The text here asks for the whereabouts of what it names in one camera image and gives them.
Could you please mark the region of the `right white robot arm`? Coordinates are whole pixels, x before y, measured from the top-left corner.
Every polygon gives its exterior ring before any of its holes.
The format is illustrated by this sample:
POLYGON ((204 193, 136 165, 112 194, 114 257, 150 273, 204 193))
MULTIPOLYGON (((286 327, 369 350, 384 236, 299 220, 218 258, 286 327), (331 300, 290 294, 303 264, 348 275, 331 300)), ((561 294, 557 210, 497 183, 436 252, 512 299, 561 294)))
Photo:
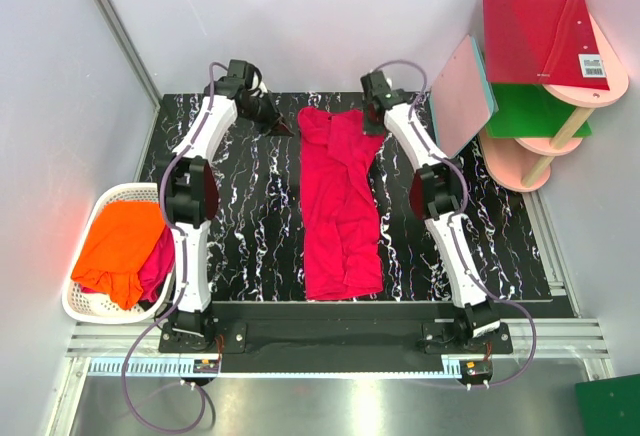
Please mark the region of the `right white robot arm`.
POLYGON ((461 167, 437 146, 415 114, 409 94, 394 89, 381 68, 366 73, 360 82, 364 133, 391 133, 409 159, 414 171, 410 206, 435 241, 449 279, 454 319, 439 344, 488 352, 501 321, 464 234, 469 194, 461 167))

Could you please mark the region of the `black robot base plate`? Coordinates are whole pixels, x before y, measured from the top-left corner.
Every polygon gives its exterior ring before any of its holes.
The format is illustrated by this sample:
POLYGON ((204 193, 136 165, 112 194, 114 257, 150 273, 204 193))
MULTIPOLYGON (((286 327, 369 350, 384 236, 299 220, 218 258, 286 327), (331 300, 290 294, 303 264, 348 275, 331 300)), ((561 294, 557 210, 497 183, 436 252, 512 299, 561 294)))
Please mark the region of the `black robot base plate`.
POLYGON ((428 374, 457 356, 523 356, 517 334, 540 335, 554 317, 569 313, 556 303, 524 307, 532 321, 511 305, 497 305, 499 331, 480 353, 439 344, 452 328, 449 303, 220 303, 212 312, 217 345, 198 350, 192 338, 167 340, 162 330, 159 349, 198 357, 221 350, 228 376, 428 374))

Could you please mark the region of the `crimson red t shirt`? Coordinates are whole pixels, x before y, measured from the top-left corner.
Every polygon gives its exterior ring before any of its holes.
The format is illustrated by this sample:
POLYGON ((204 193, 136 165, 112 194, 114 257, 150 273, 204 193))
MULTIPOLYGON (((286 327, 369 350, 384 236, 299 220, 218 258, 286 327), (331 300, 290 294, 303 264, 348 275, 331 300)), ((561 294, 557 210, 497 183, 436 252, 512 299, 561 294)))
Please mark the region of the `crimson red t shirt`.
POLYGON ((300 207, 306 298, 335 301, 383 289, 380 217, 369 185, 383 135, 367 135, 363 113, 298 113, 300 207))

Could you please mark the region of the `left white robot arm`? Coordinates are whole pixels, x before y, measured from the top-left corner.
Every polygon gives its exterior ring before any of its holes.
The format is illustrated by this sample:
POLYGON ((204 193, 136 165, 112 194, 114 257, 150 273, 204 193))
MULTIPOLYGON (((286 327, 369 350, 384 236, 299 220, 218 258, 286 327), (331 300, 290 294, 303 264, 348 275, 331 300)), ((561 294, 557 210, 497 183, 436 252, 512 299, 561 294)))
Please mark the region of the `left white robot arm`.
POLYGON ((221 341, 215 333, 207 276, 207 239, 219 205, 212 159, 238 119, 252 122, 264 136, 293 135, 255 65, 236 59, 226 65, 213 62, 209 77, 200 111, 158 184, 176 258, 176 289, 163 337, 179 336, 196 352, 221 341))

